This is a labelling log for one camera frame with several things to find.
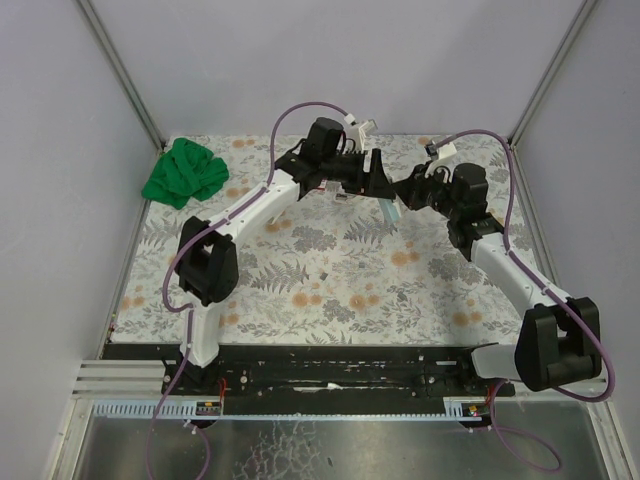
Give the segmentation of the light blue stapler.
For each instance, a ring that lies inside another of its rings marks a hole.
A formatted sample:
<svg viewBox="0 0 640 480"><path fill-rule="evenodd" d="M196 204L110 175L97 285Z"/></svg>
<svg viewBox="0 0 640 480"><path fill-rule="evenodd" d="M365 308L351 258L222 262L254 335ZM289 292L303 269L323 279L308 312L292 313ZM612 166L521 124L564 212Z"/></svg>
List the light blue stapler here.
<svg viewBox="0 0 640 480"><path fill-rule="evenodd" d="M378 202L385 222L389 225L397 223L401 218L401 212L396 202L390 199L379 199Z"/></svg>

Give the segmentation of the small white stapler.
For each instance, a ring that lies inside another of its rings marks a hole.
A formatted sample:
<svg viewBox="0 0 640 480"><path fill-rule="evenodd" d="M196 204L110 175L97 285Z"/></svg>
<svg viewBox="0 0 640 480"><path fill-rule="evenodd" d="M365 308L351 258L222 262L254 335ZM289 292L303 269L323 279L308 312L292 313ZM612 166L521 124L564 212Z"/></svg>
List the small white stapler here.
<svg viewBox="0 0 640 480"><path fill-rule="evenodd" d="M355 198L355 195L347 194L347 193L336 193L334 195L334 201L338 204L346 204L348 201L354 198Z"/></svg>

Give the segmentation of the olive green stapler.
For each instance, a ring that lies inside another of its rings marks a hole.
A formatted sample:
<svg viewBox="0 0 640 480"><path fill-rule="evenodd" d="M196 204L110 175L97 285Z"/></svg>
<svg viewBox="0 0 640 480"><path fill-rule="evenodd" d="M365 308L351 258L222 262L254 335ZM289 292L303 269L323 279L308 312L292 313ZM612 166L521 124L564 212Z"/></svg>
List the olive green stapler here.
<svg viewBox="0 0 640 480"><path fill-rule="evenodd" d="M278 215L275 215L274 217L270 218L269 221L267 222L267 224L269 226L271 225L277 225L280 218L286 213L285 210L283 210L282 212L280 212Z"/></svg>

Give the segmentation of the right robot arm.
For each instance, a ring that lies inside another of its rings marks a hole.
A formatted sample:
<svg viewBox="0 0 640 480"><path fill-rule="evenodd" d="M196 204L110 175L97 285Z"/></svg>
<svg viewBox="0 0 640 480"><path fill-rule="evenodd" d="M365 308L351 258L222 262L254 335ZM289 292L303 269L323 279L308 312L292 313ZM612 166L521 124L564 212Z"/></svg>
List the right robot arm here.
<svg viewBox="0 0 640 480"><path fill-rule="evenodd" d="M599 311L587 297L573 298L537 270L514 259L504 245L504 228L489 212L483 167L456 166L451 174L429 174L425 165L394 183L410 210L429 207L447 220L449 240L484 272L522 318L516 343L472 350L476 374L522 382L538 392L600 375Z"/></svg>

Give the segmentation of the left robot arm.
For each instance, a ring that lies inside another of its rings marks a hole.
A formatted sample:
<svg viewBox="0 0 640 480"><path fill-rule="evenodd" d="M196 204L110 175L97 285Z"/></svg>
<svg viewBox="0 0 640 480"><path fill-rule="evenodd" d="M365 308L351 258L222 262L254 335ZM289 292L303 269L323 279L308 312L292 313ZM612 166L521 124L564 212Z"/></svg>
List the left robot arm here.
<svg viewBox="0 0 640 480"><path fill-rule="evenodd" d="M181 345L192 365L204 368L218 356L222 304L239 282L238 251L259 227L322 184L336 184L347 195L375 198L387 220L396 216L396 194L381 152L366 146L376 128L372 119L358 122L348 115L339 123L319 117L307 136L275 161L266 181L225 212L185 223L180 239L185 253L176 273L194 306Z"/></svg>

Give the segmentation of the floral table mat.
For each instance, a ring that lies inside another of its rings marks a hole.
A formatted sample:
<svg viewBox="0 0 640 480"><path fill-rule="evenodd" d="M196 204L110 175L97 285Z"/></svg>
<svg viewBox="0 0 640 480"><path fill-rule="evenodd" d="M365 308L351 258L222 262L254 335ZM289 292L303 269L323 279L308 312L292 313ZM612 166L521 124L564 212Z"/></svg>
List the floral table mat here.
<svg viewBox="0 0 640 480"><path fill-rule="evenodd" d="M224 159L230 178L205 202L150 206L112 321L114 343L181 340L183 298L168 267L183 223L229 208L266 177L269 150L283 152L295 138L202 136L199 143ZM406 211L389 225L374 199L338 204L313 192L277 225L259 227L238 257L239 284L220 316L225 343L471 345L518 337L510 302L451 246L444 218L430 209Z"/></svg>

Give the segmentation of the green cloth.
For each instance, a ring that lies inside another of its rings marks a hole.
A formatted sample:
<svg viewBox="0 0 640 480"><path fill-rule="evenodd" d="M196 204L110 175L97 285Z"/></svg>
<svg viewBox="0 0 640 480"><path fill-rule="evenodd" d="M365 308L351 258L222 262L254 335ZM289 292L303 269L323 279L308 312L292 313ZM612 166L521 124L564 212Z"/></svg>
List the green cloth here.
<svg viewBox="0 0 640 480"><path fill-rule="evenodd" d="M141 196L181 210L191 199L199 202L210 199L229 178L222 158L209 148L180 137L157 160Z"/></svg>

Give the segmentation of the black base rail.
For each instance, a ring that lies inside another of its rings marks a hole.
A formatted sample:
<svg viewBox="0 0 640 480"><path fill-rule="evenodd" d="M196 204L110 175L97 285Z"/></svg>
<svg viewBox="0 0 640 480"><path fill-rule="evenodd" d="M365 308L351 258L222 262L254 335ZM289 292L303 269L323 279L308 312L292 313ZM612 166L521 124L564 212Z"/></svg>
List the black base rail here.
<svg viewBox="0 0 640 480"><path fill-rule="evenodd" d="M435 416L472 418L511 384L476 373L468 347L223 345L211 364L178 369L172 344L109 344L105 360L154 360L177 382L170 398L194 396L226 417Z"/></svg>

